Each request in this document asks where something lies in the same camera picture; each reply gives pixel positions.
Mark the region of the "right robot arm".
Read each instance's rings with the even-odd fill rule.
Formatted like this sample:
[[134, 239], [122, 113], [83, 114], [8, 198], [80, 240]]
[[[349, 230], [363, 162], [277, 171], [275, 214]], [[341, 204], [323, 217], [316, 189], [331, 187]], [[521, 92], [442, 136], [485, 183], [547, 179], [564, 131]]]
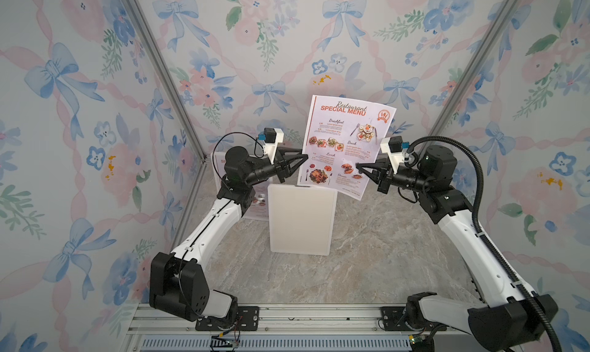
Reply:
[[445, 146], [429, 146], [415, 168], [405, 165], [404, 152], [384, 146], [387, 158], [359, 163], [357, 169], [386, 193], [392, 186], [409, 190], [432, 222], [451, 240], [472, 276], [480, 302], [443, 298], [431, 291], [410, 295], [398, 318], [383, 316], [383, 326], [402, 324], [428, 330], [412, 336], [413, 350], [432, 351], [439, 330], [452, 328], [475, 338], [488, 351], [514, 347], [547, 336], [554, 351], [561, 345], [551, 322], [559, 307], [520, 277], [484, 232], [474, 202], [451, 185], [457, 160]]

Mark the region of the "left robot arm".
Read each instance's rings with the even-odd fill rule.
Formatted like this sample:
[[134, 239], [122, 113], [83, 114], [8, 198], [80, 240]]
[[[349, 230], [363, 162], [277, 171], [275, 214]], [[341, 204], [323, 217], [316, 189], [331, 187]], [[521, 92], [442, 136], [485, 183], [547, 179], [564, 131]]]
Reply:
[[204, 270], [214, 251], [255, 199], [254, 187], [276, 177], [291, 177], [307, 161], [299, 149], [273, 144], [264, 155], [250, 155], [241, 146], [225, 154], [225, 174], [207, 216], [170, 253], [158, 253], [151, 262], [149, 304], [154, 309], [187, 321], [200, 319], [222, 330], [238, 322], [238, 300], [215, 291]]

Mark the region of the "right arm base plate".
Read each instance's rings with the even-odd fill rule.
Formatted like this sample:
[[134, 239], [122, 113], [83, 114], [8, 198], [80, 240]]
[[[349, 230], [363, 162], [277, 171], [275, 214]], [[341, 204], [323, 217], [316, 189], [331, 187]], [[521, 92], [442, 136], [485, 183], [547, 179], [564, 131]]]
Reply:
[[446, 331], [448, 327], [438, 322], [427, 321], [417, 311], [407, 310], [405, 306], [384, 306], [380, 308], [378, 326], [384, 331], [425, 332], [436, 327]]

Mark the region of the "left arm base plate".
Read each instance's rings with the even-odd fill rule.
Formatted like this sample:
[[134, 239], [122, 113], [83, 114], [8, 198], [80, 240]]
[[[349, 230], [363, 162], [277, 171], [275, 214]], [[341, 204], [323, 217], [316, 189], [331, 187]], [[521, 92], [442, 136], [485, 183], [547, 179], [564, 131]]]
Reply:
[[196, 331], [257, 331], [260, 321], [258, 306], [231, 307], [225, 318], [200, 318], [195, 324]]

